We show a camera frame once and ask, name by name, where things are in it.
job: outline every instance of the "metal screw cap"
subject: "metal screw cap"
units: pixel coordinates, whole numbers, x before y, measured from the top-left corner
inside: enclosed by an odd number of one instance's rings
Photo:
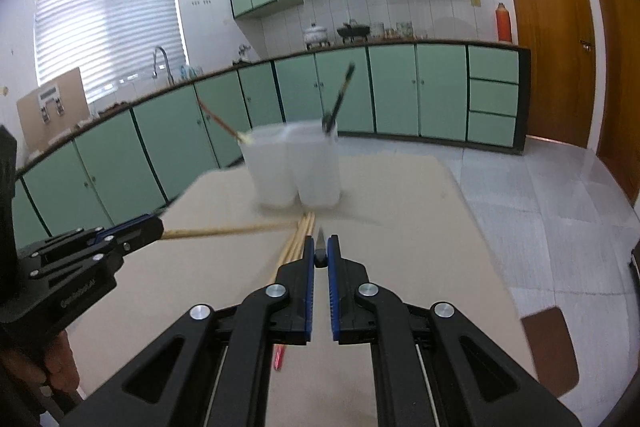
[[[287,292],[287,289],[282,284],[271,284],[267,286],[265,293],[270,297],[282,297]]]
[[[378,293],[378,287],[372,282],[366,282],[358,286],[358,292],[365,297],[372,297]]]
[[[211,308],[205,304],[198,304],[189,311],[191,318],[195,321],[206,319],[211,314]]]
[[[436,307],[434,308],[433,311],[435,311],[438,317],[442,317],[443,319],[448,319],[451,315],[453,315],[456,309],[448,302],[440,302],[436,304]]]

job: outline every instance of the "faucet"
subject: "faucet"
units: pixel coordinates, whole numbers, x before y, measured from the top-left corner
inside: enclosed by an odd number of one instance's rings
[[[158,59],[158,50],[162,52],[162,56],[164,57],[164,66],[166,68],[167,79],[169,80],[170,86],[175,86],[174,76],[171,74],[171,68],[169,68],[169,59],[166,57],[166,51],[161,46],[156,46],[154,48],[154,73],[151,75],[153,78],[158,77],[158,72],[156,71],[156,62]]]

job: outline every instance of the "drawer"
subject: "drawer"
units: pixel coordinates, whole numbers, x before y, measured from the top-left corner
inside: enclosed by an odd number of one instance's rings
[[[470,78],[469,109],[516,116],[518,113],[518,86]]]
[[[513,147],[516,119],[510,116],[469,112],[466,139],[469,142]]]
[[[518,83],[518,52],[469,46],[469,76]]]

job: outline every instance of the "human hand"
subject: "human hand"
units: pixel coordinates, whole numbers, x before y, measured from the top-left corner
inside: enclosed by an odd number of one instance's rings
[[[25,382],[43,384],[49,378],[50,385],[64,393],[72,393],[80,385],[80,376],[66,331],[62,331],[45,349],[46,374],[18,349],[1,350],[0,362],[15,378]]]

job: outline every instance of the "kitchen countertop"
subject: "kitchen countertop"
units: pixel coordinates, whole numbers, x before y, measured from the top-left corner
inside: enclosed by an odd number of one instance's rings
[[[175,84],[175,86],[168,86],[168,87],[165,87],[163,89],[156,90],[155,92],[152,92],[152,93],[150,93],[150,94],[148,94],[146,96],[142,96],[141,98],[139,98],[137,100],[134,100],[133,102],[121,103],[117,108],[114,108],[113,110],[108,111],[107,115],[98,117],[95,120],[91,121],[90,123],[85,124],[84,126],[82,126],[79,129],[72,130],[71,133],[69,133],[66,136],[62,137],[58,142],[56,142],[53,145],[51,145],[42,154],[40,154],[36,158],[28,161],[21,168],[17,169],[16,176],[22,176],[29,169],[31,169],[34,166],[36,166],[38,163],[40,163],[42,160],[44,160],[44,158],[49,156],[51,153],[53,153],[56,150],[60,149],[62,146],[66,145],[68,142],[70,142],[74,138],[80,136],[81,134],[89,131],[93,127],[95,127],[97,125],[100,125],[101,123],[109,120],[110,118],[113,118],[114,116],[120,114],[123,111],[126,111],[126,110],[130,109],[131,107],[136,107],[137,105],[139,105],[139,104],[141,104],[143,102],[146,102],[147,100],[151,100],[151,99],[153,99],[153,98],[155,98],[157,96],[162,96],[163,94],[171,92],[172,90],[180,89],[181,87],[184,87],[184,86],[191,86],[192,84],[195,84],[196,82],[199,82],[201,80],[205,80],[205,79],[210,78],[212,76],[218,76],[219,74],[228,73],[229,71],[240,70],[242,68],[246,68],[246,67],[249,67],[249,66],[257,66],[258,64],[263,64],[265,62],[271,62],[272,60],[283,60],[284,58],[299,57],[300,55],[310,55],[310,54],[315,54],[315,53],[330,52],[330,51],[348,49],[348,48],[361,48],[363,46],[385,46],[385,45],[388,46],[390,44],[462,44],[462,45],[486,46],[486,47],[491,47],[491,48],[501,48],[501,49],[506,49],[506,50],[521,50],[521,49],[523,49],[520,46],[515,46],[514,44],[508,44],[506,42],[489,42],[489,41],[460,40],[460,39],[402,39],[402,38],[398,38],[398,39],[378,39],[378,40],[372,40],[372,41],[368,41],[368,42],[352,42],[352,43],[347,43],[347,44],[332,44],[331,46],[326,47],[326,48],[313,48],[311,50],[302,50],[302,51],[298,51],[298,52],[293,52],[293,53],[288,54],[288,55],[279,55],[279,56],[276,56],[276,57],[265,58],[264,60],[258,60],[256,62],[248,62],[248,63],[245,63],[245,64],[235,64],[233,66],[229,66],[229,67],[223,68],[221,70],[210,71],[209,73],[202,74],[201,76],[198,76],[196,78],[192,78],[192,79],[187,80],[185,82],[179,82],[178,84]]]
[[[340,178],[340,202],[316,212],[316,227],[338,234],[342,255],[409,304],[451,302],[535,376],[511,295],[450,172],[431,156],[354,156],[340,159]],[[162,221],[196,229],[302,212],[258,206],[242,167],[200,176]],[[222,309],[265,286],[291,232],[158,241],[127,257],[118,286],[70,328],[82,388],[92,393],[193,305]],[[266,424],[377,426],[369,346],[332,342],[326,270],[315,280],[312,340],[287,347],[272,373]]]

